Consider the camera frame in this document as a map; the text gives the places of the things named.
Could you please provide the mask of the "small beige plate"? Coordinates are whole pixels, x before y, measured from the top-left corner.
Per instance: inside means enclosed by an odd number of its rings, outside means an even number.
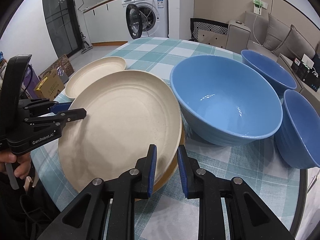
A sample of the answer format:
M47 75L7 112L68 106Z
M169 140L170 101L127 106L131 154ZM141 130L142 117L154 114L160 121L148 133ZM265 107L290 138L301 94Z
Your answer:
M109 74L123 71L126 69L126 66L125 59L118 56L109 56L95 60L72 75L67 82L65 95L70 99L75 99L95 81Z

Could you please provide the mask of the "large beige plate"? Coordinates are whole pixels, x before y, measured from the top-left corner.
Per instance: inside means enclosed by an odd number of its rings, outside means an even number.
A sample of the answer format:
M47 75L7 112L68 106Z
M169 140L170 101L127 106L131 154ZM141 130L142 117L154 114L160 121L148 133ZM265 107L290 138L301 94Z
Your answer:
M170 87L141 70L124 70L95 81L71 104L84 119L65 125L59 139L63 172L76 191L94 178L110 180L133 168L151 144L157 147L154 189L176 170L183 124Z

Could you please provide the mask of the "dark blue bowl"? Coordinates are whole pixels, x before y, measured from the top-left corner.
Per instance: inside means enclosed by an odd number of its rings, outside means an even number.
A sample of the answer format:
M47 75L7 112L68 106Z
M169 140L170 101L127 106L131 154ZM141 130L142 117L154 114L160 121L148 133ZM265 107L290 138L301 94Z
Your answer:
M319 116L295 90L283 97L283 121L274 138L284 161L293 168L319 167Z
M241 56L242 62L262 75L274 88L280 99L285 90L297 88L297 84L289 72L272 59L251 50L242 50Z

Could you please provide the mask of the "large light blue bowl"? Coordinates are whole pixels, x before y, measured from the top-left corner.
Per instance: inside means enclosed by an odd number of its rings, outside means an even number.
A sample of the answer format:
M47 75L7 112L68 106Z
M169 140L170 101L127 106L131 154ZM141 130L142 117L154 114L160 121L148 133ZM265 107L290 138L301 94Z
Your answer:
M251 67L226 57L196 55L176 64L170 87L189 127L219 146L266 139L281 126L276 91Z

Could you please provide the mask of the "white kitchen counter cabinets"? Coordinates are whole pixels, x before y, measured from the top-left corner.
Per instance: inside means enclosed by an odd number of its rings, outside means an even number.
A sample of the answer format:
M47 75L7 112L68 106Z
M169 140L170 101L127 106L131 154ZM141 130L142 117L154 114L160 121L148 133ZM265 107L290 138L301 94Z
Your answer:
M103 3L85 12L84 18L91 43L132 40L121 0Z

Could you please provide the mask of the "yellow cardboard box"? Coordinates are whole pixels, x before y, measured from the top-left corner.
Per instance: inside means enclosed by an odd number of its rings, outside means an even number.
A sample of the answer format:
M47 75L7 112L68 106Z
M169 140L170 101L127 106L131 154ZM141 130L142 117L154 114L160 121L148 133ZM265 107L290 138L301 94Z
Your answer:
M38 98L46 98L53 101L65 88L57 70L48 72L34 88Z

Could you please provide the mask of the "dark glass door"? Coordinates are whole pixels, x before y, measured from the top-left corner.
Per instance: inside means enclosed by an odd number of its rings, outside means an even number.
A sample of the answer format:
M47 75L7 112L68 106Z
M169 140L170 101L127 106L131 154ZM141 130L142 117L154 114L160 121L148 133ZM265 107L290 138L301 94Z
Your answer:
M80 48L71 0L42 0L44 19L58 58L71 56Z

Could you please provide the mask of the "white washing machine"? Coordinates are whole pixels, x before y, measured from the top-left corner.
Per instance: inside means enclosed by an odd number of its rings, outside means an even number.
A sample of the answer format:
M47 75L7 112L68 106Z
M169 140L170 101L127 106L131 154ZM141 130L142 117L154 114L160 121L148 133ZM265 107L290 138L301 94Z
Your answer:
M169 34L168 0L121 0L132 39L164 37Z

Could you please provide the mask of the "grey bedside cabinet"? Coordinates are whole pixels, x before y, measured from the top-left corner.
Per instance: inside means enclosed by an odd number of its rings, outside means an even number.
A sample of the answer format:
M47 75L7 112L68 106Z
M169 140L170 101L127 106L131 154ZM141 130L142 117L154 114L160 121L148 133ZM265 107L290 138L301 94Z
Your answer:
M310 88L307 84L305 84L302 80L299 79L299 77L293 72L291 69L291 65L293 61L288 59L283 54L279 54L277 63L280 64L285 70L287 70L290 75L293 77L297 84L296 91L302 94L308 102L311 103L313 108L316 110L318 114L320 114L320 93L319 90L314 91L312 88Z

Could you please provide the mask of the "black box of items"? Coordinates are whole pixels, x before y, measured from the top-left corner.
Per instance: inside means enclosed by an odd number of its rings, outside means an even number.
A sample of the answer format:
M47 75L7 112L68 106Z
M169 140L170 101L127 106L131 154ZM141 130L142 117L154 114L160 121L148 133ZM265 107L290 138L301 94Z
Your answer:
M309 64L312 64L311 67L304 61L294 58L291 69L301 81L317 92L319 90L319 56L315 54L311 60L309 58L306 60Z

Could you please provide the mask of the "grey sofa cushion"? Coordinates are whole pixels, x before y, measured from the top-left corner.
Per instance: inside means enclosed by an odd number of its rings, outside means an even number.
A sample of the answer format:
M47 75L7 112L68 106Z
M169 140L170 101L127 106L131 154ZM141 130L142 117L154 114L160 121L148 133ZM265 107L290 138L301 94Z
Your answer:
M272 53L276 56L283 54L290 60L294 60L294 58L302 59L303 55L313 59L316 54L313 46L302 36L294 25L291 25L290 31L285 39Z
M275 50L285 40L289 31L290 27L268 14L268 28L263 46L268 50Z

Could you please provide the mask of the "grey sofa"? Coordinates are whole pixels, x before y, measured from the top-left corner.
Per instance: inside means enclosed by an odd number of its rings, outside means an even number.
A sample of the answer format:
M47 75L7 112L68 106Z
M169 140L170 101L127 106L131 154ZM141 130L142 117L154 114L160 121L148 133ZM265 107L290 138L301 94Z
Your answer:
M238 54L247 49L274 61L280 55L290 60L319 55L294 25L287 26L271 14L264 18L249 11L245 12L244 22L229 21L226 49Z

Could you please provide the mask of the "wall socket with charger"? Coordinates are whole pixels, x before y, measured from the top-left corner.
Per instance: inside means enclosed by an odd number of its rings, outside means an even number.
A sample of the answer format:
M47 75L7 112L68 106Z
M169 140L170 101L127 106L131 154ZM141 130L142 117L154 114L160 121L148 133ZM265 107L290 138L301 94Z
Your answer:
M253 13L256 15L262 15L262 9L268 8L268 4L262 0L253 0Z

